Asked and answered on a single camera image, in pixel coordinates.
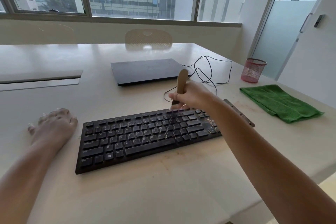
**door handle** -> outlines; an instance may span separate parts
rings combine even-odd
[[[313,13],[309,13],[309,14],[307,15],[306,19],[304,20],[304,22],[303,22],[303,24],[302,24],[302,26],[301,26],[301,28],[300,28],[300,33],[303,33],[302,29],[303,29],[303,27],[305,26],[305,24],[306,24],[306,22],[307,22],[309,16],[312,15],[312,14],[313,14]]]

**forearm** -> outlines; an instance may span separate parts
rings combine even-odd
[[[0,179],[0,223],[26,223],[56,152],[45,143],[27,152]]]
[[[280,224],[336,222],[335,202],[228,104],[213,98],[205,110]]]

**spacebar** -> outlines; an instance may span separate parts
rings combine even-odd
[[[135,153],[139,153],[139,152],[143,152],[143,151],[146,151],[146,150],[151,150],[151,149],[159,148],[159,147],[162,147],[162,146],[170,145],[170,144],[173,144],[173,143],[175,143],[175,139],[174,138],[169,138],[169,139],[157,141],[155,143],[149,143],[149,144],[143,144],[143,145],[140,145],[140,146],[135,146],[135,147],[126,149],[126,156],[131,155],[131,154],[135,154]]]

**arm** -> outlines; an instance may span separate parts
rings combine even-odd
[[[69,110],[58,109],[28,128],[33,144],[0,179],[0,223],[27,222],[49,165],[77,123]]]
[[[279,224],[336,223],[336,203],[279,153],[224,101],[189,82],[174,100],[208,112],[228,146]]]

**chair backrest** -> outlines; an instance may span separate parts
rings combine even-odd
[[[171,48],[173,39],[163,30],[133,29],[125,34],[125,44],[128,51],[139,51],[148,45],[152,50],[167,50]]]

